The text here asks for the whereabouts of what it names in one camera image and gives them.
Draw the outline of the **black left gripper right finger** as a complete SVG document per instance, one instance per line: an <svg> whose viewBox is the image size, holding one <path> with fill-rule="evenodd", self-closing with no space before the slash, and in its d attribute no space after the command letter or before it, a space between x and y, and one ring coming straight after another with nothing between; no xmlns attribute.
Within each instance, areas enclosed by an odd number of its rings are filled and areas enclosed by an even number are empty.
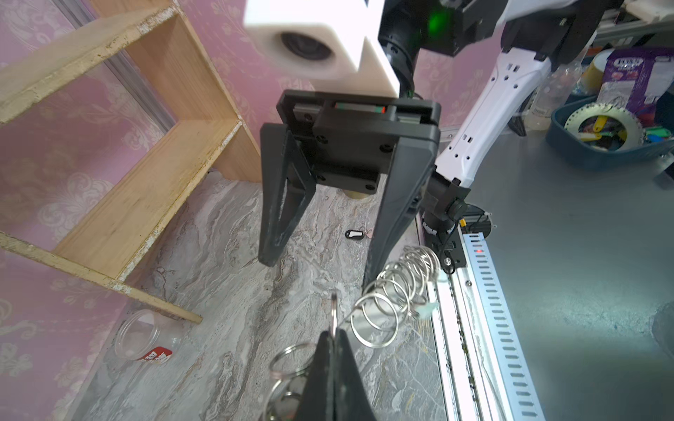
<svg viewBox="0 0 674 421"><path fill-rule="evenodd" d="M363 386L349 336L342 329L336 330L333 340L333 419L377 419Z"/></svg>

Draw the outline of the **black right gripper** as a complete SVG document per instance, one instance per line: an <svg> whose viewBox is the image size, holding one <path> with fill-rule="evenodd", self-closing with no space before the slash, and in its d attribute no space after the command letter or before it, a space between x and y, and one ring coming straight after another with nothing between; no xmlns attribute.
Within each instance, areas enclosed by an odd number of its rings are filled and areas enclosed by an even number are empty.
<svg viewBox="0 0 674 421"><path fill-rule="evenodd" d="M263 214L258 259L273 267L321 185L374 194L386 186L363 273L375 281L419 212L434 170L442 107L415 98L284 91L284 125L260 131Z"/></svg>

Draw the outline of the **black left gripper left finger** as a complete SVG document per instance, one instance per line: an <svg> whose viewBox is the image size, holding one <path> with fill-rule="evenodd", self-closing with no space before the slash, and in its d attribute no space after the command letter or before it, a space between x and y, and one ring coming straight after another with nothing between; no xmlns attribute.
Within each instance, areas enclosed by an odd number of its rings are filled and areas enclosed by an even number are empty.
<svg viewBox="0 0 674 421"><path fill-rule="evenodd" d="M321 333L295 421L335 419L335 340Z"/></svg>

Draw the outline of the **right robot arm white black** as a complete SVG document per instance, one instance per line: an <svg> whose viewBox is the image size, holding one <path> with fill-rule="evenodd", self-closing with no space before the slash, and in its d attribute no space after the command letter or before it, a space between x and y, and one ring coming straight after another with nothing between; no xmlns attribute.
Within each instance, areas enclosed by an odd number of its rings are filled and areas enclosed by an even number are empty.
<svg viewBox="0 0 674 421"><path fill-rule="evenodd" d="M445 270L477 171L511 117L551 71L577 58L616 1L249 1L260 53L312 84L284 91L280 122L260 131L263 216L258 258L280 259L318 185L383 198L363 281L374 282L421 217ZM502 31L489 82L440 149L442 107L415 96L419 52L455 57Z"/></svg>

